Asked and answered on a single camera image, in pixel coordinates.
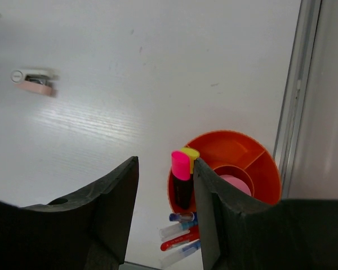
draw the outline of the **yellow highlighter cap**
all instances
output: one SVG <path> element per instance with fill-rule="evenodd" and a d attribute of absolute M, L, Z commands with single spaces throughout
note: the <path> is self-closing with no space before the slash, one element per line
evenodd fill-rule
<path fill-rule="evenodd" d="M 190 173 L 193 173 L 193 168 L 194 168 L 194 160 L 197 159 L 198 157 L 200 157 L 200 153 L 190 147 L 183 147 L 182 149 L 180 149 L 181 152 L 187 154 L 190 158 Z"/>

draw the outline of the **pink highlighter cap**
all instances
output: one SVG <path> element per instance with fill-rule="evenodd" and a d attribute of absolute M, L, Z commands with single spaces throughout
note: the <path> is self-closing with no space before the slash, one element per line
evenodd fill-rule
<path fill-rule="evenodd" d="M 171 171 L 182 181 L 190 180 L 190 157 L 180 151 L 171 153 Z"/>

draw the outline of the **pink highlighter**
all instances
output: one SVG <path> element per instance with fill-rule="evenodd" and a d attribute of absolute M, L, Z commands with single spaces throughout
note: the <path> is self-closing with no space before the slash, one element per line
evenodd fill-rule
<path fill-rule="evenodd" d="M 193 183 L 190 181 L 190 157 L 181 151 L 173 151 L 171 153 L 171 172 L 175 203 L 183 209 L 188 209 L 193 193 Z"/>

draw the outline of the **red pen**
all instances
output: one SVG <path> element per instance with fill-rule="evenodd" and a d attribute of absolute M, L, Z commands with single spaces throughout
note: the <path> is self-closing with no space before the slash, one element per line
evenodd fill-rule
<path fill-rule="evenodd" d="M 174 238 L 170 241 L 162 243 L 162 245 L 160 246 L 160 249 L 162 251 L 170 250 L 170 249 L 176 248 L 177 246 L 181 246 L 183 244 L 192 242 L 196 239 L 199 239 L 199 227 L 198 227 L 198 225 L 190 228 L 189 233 L 187 233 L 186 235 L 182 235 L 182 236 Z"/>

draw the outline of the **orange pen holder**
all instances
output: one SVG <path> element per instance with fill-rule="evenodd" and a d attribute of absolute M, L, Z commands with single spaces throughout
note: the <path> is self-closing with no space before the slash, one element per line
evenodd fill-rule
<path fill-rule="evenodd" d="M 218 175 L 229 174 L 242 180 L 254 198 L 271 205 L 281 199 L 282 185 L 277 166 L 271 154 L 253 138 L 235 131 L 219 130 L 195 138 L 186 147 L 198 150 L 201 158 Z M 194 195 L 187 210 L 175 204 L 171 172 L 168 199 L 174 213 L 196 211 Z"/>

